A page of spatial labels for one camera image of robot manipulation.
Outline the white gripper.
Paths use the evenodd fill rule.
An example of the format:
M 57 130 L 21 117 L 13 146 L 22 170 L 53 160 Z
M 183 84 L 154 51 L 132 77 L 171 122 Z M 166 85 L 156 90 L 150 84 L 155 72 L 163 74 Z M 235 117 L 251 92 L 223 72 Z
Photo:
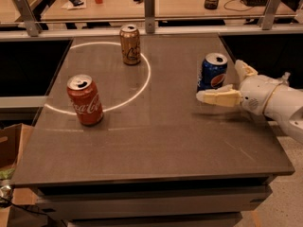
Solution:
M 241 82 L 240 90 L 235 90 L 232 84 L 227 84 L 218 89 L 199 91 L 196 98 L 203 103 L 223 107 L 241 104 L 244 110 L 252 114 L 263 114 L 268 99 L 281 82 L 259 75 L 257 70 L 242 60 L 236 60 L 235 70 Z

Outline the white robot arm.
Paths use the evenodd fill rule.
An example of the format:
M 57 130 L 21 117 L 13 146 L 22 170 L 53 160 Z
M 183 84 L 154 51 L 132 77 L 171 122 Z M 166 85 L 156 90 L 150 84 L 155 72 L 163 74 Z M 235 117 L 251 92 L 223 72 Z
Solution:
M 241 60 L 236 60 L 235 69 L 240 79 L 238 90 L 227 84 L 200 91 L 196 98 L 210 105 L 241 105 L 247 112 L 263 114 L 276 121 L 285 134 L 303 143 L 303 92 L 289 86 L 290 74 L 285 72 L 281 78 L 272 79 Z

